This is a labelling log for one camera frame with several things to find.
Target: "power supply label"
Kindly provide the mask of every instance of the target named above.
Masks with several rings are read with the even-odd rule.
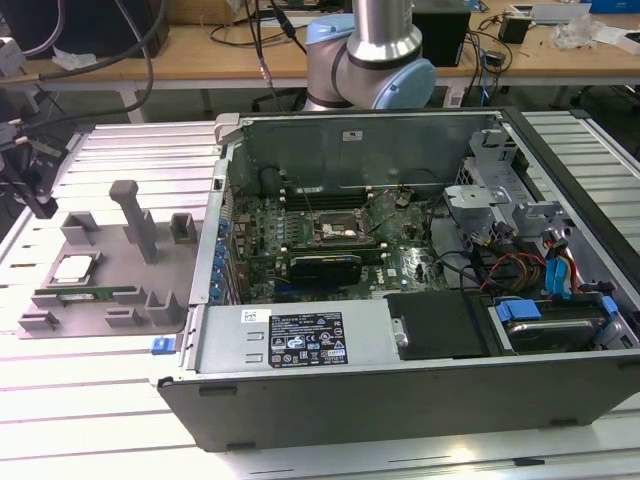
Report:
[[[269,365],[273,368],[347,363],[340,312],[269,317]]]

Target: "computer case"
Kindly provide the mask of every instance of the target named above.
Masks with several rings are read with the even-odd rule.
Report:
[[[436,67],[460,61],[471,12],[462,0],[414,0],[413,24],[422,32],[422,56]]]
[[[160,3],[160,0],[123,0],[142,35],[155,22]],[[58,2],[0,0],[0,12],[11,36],[24,51],[41,45],[49,38],[58,19]],[[168,34],[169,24],[165,21],[147,45],[150,55],[158,54]],[[114,1],[66,0],[66,22],[55,43],[56,48],[70,53],[113,56],[135,43],[135,36]],[[53,49],[49,49],[32,58],[51,58],[52,55]]]

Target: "slotted aluminum surface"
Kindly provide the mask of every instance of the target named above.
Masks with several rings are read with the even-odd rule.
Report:
[[[126,175],[132,175],[134,171],[127,178],[139,182],[140,201],[158,221],[167,221],[175,211],[203,218],[204,194],[218,152],[212,131],[212,123],[98,127],[80,140],[68,173],[56,189],[56,196],[65,200],[61,211],[47,221],[25,214],[3,242],[2,478],[129,479],[196,474],[216,480],[318,476],[524,480],[640,474],[640,396],[589,427],[218,455],[194,446],[189,433],[149,385],[148,378],[176,361],[171,355],[151,357],[151,337],[18,340],[12,334],[16,318],[63,241],[58,227],[66,211],[91,205],[97,208],[93,214],[99,224],[124,223],[117,206],[106,199],[107,185],[114,178],[107,172],[126,170]],[[167,146],[177,137],[181,138],[175,143],[179,146]],[[161,139],[161,148],[154,138]],[[319,412],[327,417],[329,426],[332,410],[340,408],[339,393],[327,392],[327,409]],[[269,415],[268,408],[264,414]],[[521,457],[545,464],[515,467],[513,459]]]
[[[640,169],[638,163],[593,120],[569,112],[537,112],[525,117],[571,174],[640,252]],[[547,200],[555,200],[540,174],[529,175]]]

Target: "screw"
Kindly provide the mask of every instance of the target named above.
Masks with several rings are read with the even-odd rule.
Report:
[[[398,345],[399,347],[406,347],[409,345],[409,339],[407,338],[406,334],[397,332],[394,337],[396,339],[396,345]]]

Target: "wooden table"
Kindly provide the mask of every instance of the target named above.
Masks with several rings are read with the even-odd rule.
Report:
[[[471,26],[476,28],[482,19],[502,13],[506,0],[488,0],[490,11],[473,14]],[[607,25],[638,28],[640,15],[597,15]],[[488,33],[497,35],[497,26]],[[550,34],[552,27],[537,26],[531,29],[523,45],[513,45],[513,64],[500,78],[501,85],[565,86],[565,85],[622,85],[640,83],[640,57],[606,44],[595,48],[560,50],[555,47]],[[264,36],[279,33],[273,27],[264,28]],[[224,32],[217,33],[219,38]],[[247,27],[228,30],[227,40],[249,42]],[[482,39],[483,47],[501,50],[491,39]],[[267,64],[277,88],[306,86],[306,58],[298,48],[289,43],[265,48]],[[437,85],[448,87],[445,106],[457,107],[475,70],[473,50],[465,47],[458,67],[438,69]],[[28,62],[29,73],[59,69],[48,60]],[[200,26],[172,26],[162,51],[154,59],[156,89],[200,89],[203,99],[208,89],[263,88],[255,51],[213,43],[208,32]],[[146,85],[144,60],[129,59],[104,70],[43,85],[52,91],[60,90],[111,90],[118,91],[125,105],[136,101],[136,91]],[[141,112],[130,114],[132,122],[144,121]]]

